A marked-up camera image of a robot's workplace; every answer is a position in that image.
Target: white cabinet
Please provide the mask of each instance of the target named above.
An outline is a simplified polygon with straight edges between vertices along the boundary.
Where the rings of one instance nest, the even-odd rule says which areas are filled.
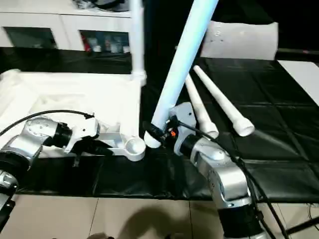
[[[130,11],[77,9],[72,0],[0,0],[0,47],[57,48],[132,55],[145,84],[142,0]]]
[[[0,12],[0,47],[12,46],[70,49],[59,15]]]

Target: white pole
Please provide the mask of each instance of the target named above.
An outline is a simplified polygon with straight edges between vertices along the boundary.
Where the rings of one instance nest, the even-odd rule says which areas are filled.
[[[194,71],[200,77],[211,95],[216,99],[220,107],[227,114],[228,118],[233,122],[233,127],[236,132],[242,137],[248,136],[254,132],[255,127],[250,120],[243,117],[229,99],[227,99],[213,81],[205,74],[205,72],[203,72],[199,66],[194,66]]]
[[[194,0],[185,28],[180,38],[177,51],[170,66],[152,124],[164,129],[169,110],[175,106],[177,98],[186,80],[209,21],[215,11],[218,0]],[[147,132],[145,143],[151,148],[158,148],[160,142]]]
[[[144,9],[142,0],[130,0],[131,30],[129,33],[130,50],[132,54],[132,78],[146,84],[144,69]]]
[[[191,104],[193,105],[193,108],[197,117],[197,121],[199,123],[200,130],[209,134],[213,138],[217,138],[219,135],[218,129],[216,125],[211,121],[206,111],[206,108],[204,106],[204,103],[201,100],[199,93],[196,89],[196,86],[189,74],[187,75],[185,84],[186,84],[186,88],[189,94]]]

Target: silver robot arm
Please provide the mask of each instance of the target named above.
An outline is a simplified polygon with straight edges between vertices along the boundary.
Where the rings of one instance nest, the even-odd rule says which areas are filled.
[[[100,126],[94,117],[84,119],[72,129],[44,116],[29,119],[21,134],[11,138],[0,150],[0,231],[14,208],[13,194],[43,146],[56,146],[65,153],[78,155],[82,152],[112,155],[109,145],[94,140],[99,133]]]
[[[145,130],[162,145],[171,148],[177,155],[184,155],[205,177],[216,204],[226,239],[266,239],[252,205],[247,179],[217,143],[195,132],[172,123],[175,118],[195,127],[196,120],[190,103],[172,108],[165,131],[144,123]]]

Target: black cable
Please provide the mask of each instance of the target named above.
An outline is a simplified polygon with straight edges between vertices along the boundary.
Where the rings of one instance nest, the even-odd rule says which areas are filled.
[[[289,239],[289,236],[288,236],[288,234],[287,234],[287,232],[286,232],[286,229],[285,229],[284,225],[282,224],[282,222],[280,221],[280,219],[279,219],[279,217],[278,217],[278,214],[276,213],[276,211],[275,211],[273,205],[272,205],[271,202],[269,201],[269,199],[268,199],[268,197],[267,197],[265,191],[262,189],[262,187],[260,186],[260,184],[259,184],[259,183],[257,182],[257,180],[255,179],[255,177],[254,177],[254,176],[248,171],[248,169],[246,168],[245,162],[244,162],[243,160],[241,160],[241,159],[239,159],[239,160],[236,159],[236,157],[234,157],[233,155],[231,155],[231,153],[230,153],[228,150],[226,150],[226,149],[227,149],[226,147],[224,147],[220,142],[217,142],[217,141],[216,141],[212,136],[210,136],[209,134],[207,134],[207,133],[205,133],[205,132],[203,132],[203,131],[201,131],[201,130],[199,130],[199,129],[196,129],[195,127],[189,126],[189,125],[187,125],[187,124],[185,124],[185,123],[183,123],[183,122],[181,122],[181,121],[179,121],[179,120],[178,120],[178,124],[181,125],[181,126],[184,126],[184,127],[188,128],[188,129],[191,129],[191,130],[195,131],[196,133],[199,133],[199,134],[202,135],[202,136],[205,136],[205,137],[209,138],[212,142],[217,143],[220,147],[223,148],[223,150],[225,150],[226,152],[228,152],[228,154],[229,154],[230,158],[232,159],[232,161],[233,161],[234,163],[236,163],[236,165],[243,170],[244,174],[253,182],[253,184],[256,186],[256,188],[258,189],[259,193],[260,193],[261,196],[263,197],[263,199],[266,201],[266,203],[267,203],[267,205],[268,205],[268,207],[269,207],[271,213],[273,214],[273,216],[274,216],[274,218],[275,218],[275,220],[276,220],[276,222],[277,222],[277,224],[278,224],[278,226],[279,226],[279,228],[280,228],[280,230],[281,230],[281,233],[283,234],[284,238],[285,238],[285,239]]]
[[[33,118],[33,117],[36,117],[36,116],[40,116],[40,115],[45,115],[45,114],[51,114],[51,113],[72,113],[72,114],[77,114],[77,115],[83,115],[85,118],[92,118],[94,117],[93,115],[90,115],[88,113],[84,113],[84,112],[81,112],[81,111],[72,111],[72,110],[51,110],[51,111],[41,111],[41,112],[38,112],[38,113],[34,113],[34,114],[31,114],[29,116],[26,116],[26,117],[23,117],[19,120],[17,120],[16,122],[10,124],[7,128],[5,128],[4,130],[2,130],[0,132],[0,136],[4,135],[6,132],[8,132],[10,129],[12,129],[13,127],[15,127],[16,125],[18,125],[19,123],[25,121],[25,120],[28,120],[30,118]]]
[[[309,207],[308,207],[308,217],[309,217],[309,219],[310,220],[312,220],[313,219],[313,217],[311,216],[311,207],[313,206],[314,204],[313,203],[311,203],[310,205],[309,205]],[[318,226],[317,225],[315,225],[315,228],[317,229],[317,231],[319,232],[319,228],[318,228]]]

